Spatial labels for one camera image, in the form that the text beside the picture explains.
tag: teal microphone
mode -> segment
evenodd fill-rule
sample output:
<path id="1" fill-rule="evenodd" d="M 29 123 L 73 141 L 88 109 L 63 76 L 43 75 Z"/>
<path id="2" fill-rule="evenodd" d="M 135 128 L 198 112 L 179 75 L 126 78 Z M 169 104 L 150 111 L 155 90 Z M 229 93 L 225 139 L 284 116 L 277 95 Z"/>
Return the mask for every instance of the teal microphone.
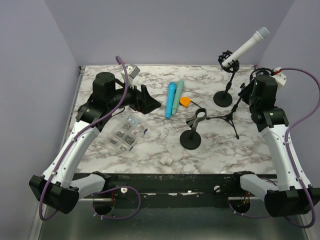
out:
<path id="1" fill-rule="evenodd" d="M 168 99 L 167 99 L 166 108 L 165 108 L 165 118 L 166 119 L 169 119 L 171 117 L 172 104 L 174 102 L 175 92 L 176 92 L 176 83 L 170 82 L 170 84 L 168 86 Z"/>
<path id="2" fill-rule="evenodd" d="M 175 91 L 175 96 L 174 96 L 174 101 L 172 105 L 172 115 L 174 116 L 177 112 L 180 98 L 182 95 L 182 91 L 184 90 L 185 87 L 185 82 L 183 80 L 179 80 L 177 85 L 176 85 L 176 91 Z"/>

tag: gray wall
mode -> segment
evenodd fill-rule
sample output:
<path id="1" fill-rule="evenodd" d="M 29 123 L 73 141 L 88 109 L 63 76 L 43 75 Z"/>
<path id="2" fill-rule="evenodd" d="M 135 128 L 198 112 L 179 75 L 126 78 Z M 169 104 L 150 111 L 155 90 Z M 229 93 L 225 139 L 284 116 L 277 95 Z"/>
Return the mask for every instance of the gray wall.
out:
<path id="1" fill-rule="evenodd" d="M 265 26 L 240 60 L 257 64 L 293 0 L 45 0 L 81 65 L 217 64 Z"/>
<path id="2" fill-rule="evenodd" d="M 320 1 L 296 0 L 265 51 L 260 67 L 296 67 L 320 78 Z M 278 91 L 277 106 L 283 108 L 291 123 L 315 107 L 319 92 L 307 75 L 286 71 L 288 82 Z M 314 187 L 320 187 L 320 110 L 292 130 L 292 141 L 300 163 Z M 320 204 L 317 227 L 320 236 Z"/>
<path id="3" fill-rule="evenodd" d="M 78 65 L 43 0 L 1 2 L 0 239 L 28 239 L 29 188 L 59 151 Z"/>

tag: gray floor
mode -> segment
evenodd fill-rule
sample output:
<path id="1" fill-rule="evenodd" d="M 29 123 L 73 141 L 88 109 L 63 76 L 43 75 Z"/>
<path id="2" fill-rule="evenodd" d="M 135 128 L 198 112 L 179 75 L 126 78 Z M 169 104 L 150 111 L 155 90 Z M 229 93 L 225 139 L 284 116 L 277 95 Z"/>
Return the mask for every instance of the gray floor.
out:
<path id="1" fill-rule="evenodd" d="M 266 214 L 260 200 L 251 201 L 252 215 Z M 124 216 L 130 210 L 114 214 Z M 80 201 L 70 214 L 44 222 L 40 240 L 303 240 L 305 230 L 283 218 L 247 219 L 229 208 L 141 209 L 127 220 L 93 217 L 91 201 Z"/>

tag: microphone head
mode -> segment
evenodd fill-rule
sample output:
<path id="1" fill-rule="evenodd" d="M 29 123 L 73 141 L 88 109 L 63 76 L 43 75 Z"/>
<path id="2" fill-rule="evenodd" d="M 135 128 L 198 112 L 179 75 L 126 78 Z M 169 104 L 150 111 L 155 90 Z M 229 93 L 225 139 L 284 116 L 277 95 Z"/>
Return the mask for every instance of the microphone head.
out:
<path id="1" fill-rule="evenodd" d="M 269 30 L 265 26 L 260 28 L 257 32 L 263 39 L 266 39 L 270 34 Z"/>

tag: marble tabletop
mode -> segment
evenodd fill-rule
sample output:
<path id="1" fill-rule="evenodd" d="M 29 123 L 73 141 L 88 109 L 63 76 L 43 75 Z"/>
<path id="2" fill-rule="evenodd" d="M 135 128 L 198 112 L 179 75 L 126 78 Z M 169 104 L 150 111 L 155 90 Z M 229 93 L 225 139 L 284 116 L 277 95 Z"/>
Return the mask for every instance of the marble tabletop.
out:
<path id="1" fill-rule="evenodd" d="M 168 84 L 184 80 L 182 96 L 191 98 L 206 108 L 208 117 L 225 115 L 232 105 L 221 108 L 213 102 L 213 95 L 225 89 L 231 77 L 219 66 L 179 66 L 179 65 L 139 65 L 140 73 L 134 84 L 140 89 L 144 84 L 150 95 L 162 103 L 162 107 L 143 115 L 129 107 L 113 117 L 100 135 L 92 142 L 77 172 L 90 173 L 145 173 L 145 174 L 232 174 L 237 171 L 253 171 L 257 174 L 274 174 L 275 168 L 270 152 L 256 125 L 252 122 L 248 106 L 241 102 L 234 114 L 234 124 L 240 136 L 235 138 L 233 128 L 221 119 L 204 120 L 199 123 L 197 132 L 201 136 L 201 145 L 195 150 L 184 149 L 180 145 L 180 135 L 189 127 L 186 118 L 192 117 L 197 106 L 192 103 L 184 108 L 180 106 L 177 114 L 165 119 Z M 242 83 L 248 83 L 253 66 L 242 66 L 236 73 L 229 93 L 236 103 Z M 122 80 L 122 68 L 118 65 L 87 66 L 79 89 L 70 127 L 75 122 L 77 109 L 85 103 L 92 92 L 92 82 L 96 74 L 111 72 Z M 131 152 L 117 153 L 107 141 L 109 132 L 119 120 L 136 115 L 146 121 L 150 127 L 148 134 L 141 138 Z M 170 166 L 159 162 L 162 156 L 171 157 Z"/>

